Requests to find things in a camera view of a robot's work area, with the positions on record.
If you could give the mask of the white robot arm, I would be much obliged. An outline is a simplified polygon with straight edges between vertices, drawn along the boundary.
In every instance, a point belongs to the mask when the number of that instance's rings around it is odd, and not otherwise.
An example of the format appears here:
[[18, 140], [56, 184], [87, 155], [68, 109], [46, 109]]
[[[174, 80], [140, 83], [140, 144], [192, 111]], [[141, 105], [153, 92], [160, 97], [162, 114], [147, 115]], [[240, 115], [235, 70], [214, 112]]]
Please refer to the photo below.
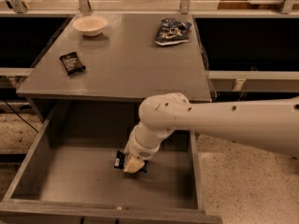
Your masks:
[[285, 156], [299, 157], [299, 100], [192, 104], [181, 93], [155, 95], [138, 110], [124, 153], [126, 173], [135, 173], [176, 130], [202, 133]]

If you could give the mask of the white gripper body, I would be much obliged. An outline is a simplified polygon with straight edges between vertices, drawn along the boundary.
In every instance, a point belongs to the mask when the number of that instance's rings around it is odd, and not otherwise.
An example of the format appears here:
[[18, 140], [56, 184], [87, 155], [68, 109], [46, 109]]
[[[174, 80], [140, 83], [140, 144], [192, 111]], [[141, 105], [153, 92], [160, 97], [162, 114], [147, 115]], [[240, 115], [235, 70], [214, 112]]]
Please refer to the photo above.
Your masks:
[[157, 147], [143, 147], [136, 139], [135, 132], [131, 132], [127, 144], [124, 148], [126, 154], [142, 160], [150, 160], [159, 150]]

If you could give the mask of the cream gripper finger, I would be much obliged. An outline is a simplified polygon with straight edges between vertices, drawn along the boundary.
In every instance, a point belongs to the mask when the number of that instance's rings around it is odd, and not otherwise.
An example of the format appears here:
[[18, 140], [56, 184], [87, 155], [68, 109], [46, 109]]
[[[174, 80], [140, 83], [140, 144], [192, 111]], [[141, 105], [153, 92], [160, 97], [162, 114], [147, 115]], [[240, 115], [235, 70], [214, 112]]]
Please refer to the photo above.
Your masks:
[[132, 155], [128, 155], [124, 164], [123, 171], [125, 173], [136, 173], [139, 171], [145, 162], [142, 159], [136, 158]]

